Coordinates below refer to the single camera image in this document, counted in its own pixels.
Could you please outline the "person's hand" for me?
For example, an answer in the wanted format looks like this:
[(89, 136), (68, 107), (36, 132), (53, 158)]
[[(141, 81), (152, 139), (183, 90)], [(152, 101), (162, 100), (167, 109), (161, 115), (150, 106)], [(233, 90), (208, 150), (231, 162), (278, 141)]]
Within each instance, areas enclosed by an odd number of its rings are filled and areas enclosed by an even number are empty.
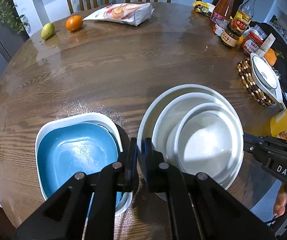
[(286, 210), (287, 204), (287, 186), (282, 183), (280, 189), (278, 191), (274, 206), (273, 206), (273, 215), (274, 216), (282, 216)]

